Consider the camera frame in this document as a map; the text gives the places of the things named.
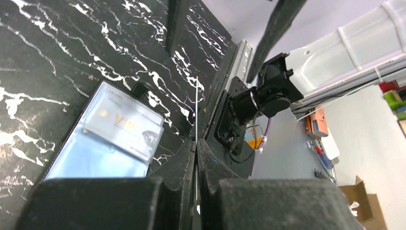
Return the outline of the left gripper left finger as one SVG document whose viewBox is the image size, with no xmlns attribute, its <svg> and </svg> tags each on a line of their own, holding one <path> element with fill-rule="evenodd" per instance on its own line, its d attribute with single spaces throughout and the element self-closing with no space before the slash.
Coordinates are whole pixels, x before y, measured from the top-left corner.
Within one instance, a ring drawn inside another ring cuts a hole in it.
<svg viewBox="0 0 406 230">
<path fill-rule="evenodd" d="M 190 230 L 196 141 L 146 178 L 53 179 L 30 195 L 18 230 Z"/>
</svg>

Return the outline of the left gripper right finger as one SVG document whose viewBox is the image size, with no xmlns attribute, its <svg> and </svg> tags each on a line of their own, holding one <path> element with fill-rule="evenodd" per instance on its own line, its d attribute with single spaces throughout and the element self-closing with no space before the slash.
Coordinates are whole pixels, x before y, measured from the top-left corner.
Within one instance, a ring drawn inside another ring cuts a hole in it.
<svg viewBox="0 0 406 230">
<path fill-rule="evenodd" d="M 343 193 L 322 179 L 240 178 L 197 142 L 204 230 L 360 230 Z"/>
</svg>

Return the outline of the black leather card holder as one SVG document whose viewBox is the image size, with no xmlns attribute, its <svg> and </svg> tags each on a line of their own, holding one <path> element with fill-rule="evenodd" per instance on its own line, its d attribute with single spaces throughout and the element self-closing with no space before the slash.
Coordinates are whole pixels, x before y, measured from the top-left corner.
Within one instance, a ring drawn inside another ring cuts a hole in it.
<svg viewBox="0 0 406 230">
<path fill-rule="evenodd" d="M 83 106 L 38 182 L 65 178 L 143 178 L 164 131 L 147 102 L 151 85 L 123 90 L 102 81 Z"/>
</svg>

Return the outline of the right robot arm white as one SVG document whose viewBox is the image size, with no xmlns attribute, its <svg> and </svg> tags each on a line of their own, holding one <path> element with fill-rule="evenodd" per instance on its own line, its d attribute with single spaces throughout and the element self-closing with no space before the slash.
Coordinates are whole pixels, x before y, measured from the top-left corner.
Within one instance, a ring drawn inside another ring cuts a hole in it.
<svg viewBox="0 0 406 230">
<path fill-rule="evenodd" d="M 403 0 L 281 0 L 238 71 L 242 98 L 266 117 L 321 104 L 406 72 Z"/>
</svg>

